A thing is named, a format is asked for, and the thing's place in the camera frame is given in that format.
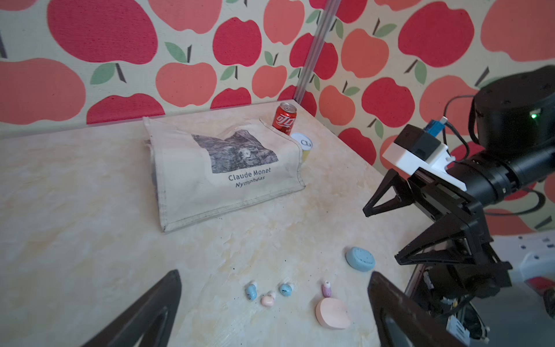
red soda can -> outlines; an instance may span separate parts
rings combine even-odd
[[[273,126],[277,130],[285,133],[287,135],[291,134],[291,130],[293,129],[293,123],[295,123],[295,119],[297,118],[297,108],[288,103],[282,102],[276,110],[276,115],[274,117]]]

blue toy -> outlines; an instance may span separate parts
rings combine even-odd
[[[279,287],[279,292],[284,296],[291,296],[292,288],[289,284],[285,283]]]
[[[349,265],[358,271],[366,272],[370,271],[376,265],[376,261],[374,260],[374,256],[368,252],[366,249],[362,249],[359,247],[351,248],[346,256],[347,262]]]
[[[251,283],[246,289],[246,297],[249,300],[254,300],[256,299],[256,282]]]

black cable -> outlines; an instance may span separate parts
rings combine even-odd
[[[457,129],[453,126],[453,124],[451,124],[449,122],[446,122],[445,126],[449,129],[451,129],[453,134],[455,134],[455,136],[458,137],[458,139],[462,142],[462,144],[465,145],[465,149],[466,149],[465,156],[461,160],[456,160],[455,161],[455,163],[460,163],[461,161],[468,158],[468,156],[470,155],[470,146],[468,146],[468,143],[466,143],[465,139],[462,138],[461,134],[457,131]]]
[[[451,316],[451,315],[453,315],[453,314],[456,314],[456,313],[459,312],[463,307],[465,307],[466,304],[468,304],[472,299],[474,299],[474,295],[468,295],[468,296],[466,296],[464,299],[462,299],[462,300],[458,303],[457,307],[455,307],[454,309],[451,309],[451,310],[449,310],[449,311],[447,311],[447,312],[445,312],[445,313],[439,315],[438,317],[436,317],[436,319],[438,319],[438,318],[447,318],[447,317],[449,317],[449,316]]]
[[[445,107],[443,109],[443,116],[445,118],[447,118],[447,108],[449,107],[449,104],[451,104],[451,102],[453,102],[456,99],[462,99],[462,98],[474,98],[474,95],[457,95],[456,97],[451,98],[447,104],[445,104]],[[468,158],[468,156],[470,155],[470,147],[468,146],[468,143],[466,143],[465,139],[462,138],[462,136],[459,134],[459,132],[457,131],[457,129],[455,129],[455,127],[453,126],[453,124],[447,122],[445,124],[446,127],[449,127],[449,129],[451,129],[451,131],[453,132],[453,134],[455,134],[458,139],[462,142],[463,145],[465,145],[466,148],[466,154],[465,156],[461,159],[461,160],[456,160],[455,163],[459,163],[462,160],[465,160],[466,158]],[[443,128],[443,130],[441,131],[443,133],[443,143],[444,145],[447,145],[447,134],[445,132],[445,128]]]
[[[500,217],[506,217],[509,215],[523,215],[523,214],[528,214],[528,213],[532,213],[532,212],[536,212],[539,211],[540,209],[542,209],[542,207],[544,207],[544,205],[546,204],[546,196],[543,195],[543,193],[538,192],[537,190],[533,190],[530,188],[522,188],[522,190],[524,190],[525,192],[529,192],[529,193],[534,193],[535,195],[537,195],[538,197],[538,203],[536,204],[536,206],[529,208],[525,211],[520,211],[520,212],[511,212],[511,213],[493,213],[493,212],[486,212],[484,211],[484,214],[487,215],[496,215],[496,216],[500,216]]]

soda can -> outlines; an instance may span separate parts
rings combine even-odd
[[[305,134],[301,133],[293,133],[291,134],[291,138],[301,145],[302,162],[304,163],[306,157],[309,156],[310,150],[312,149],[312,141]]]
[[[276,110],[272,125],[282,133],[289,135],[296,118],[297,108],[288,102],[282,102]]]

can lid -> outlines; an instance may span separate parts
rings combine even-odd
[[[302,150],[312,149],[312,141],[305,134],[293,133],[291,137],[301,145]]]
[[[282,102],[279,106],[287,113],[297,113],[297,108],[288,102]]]

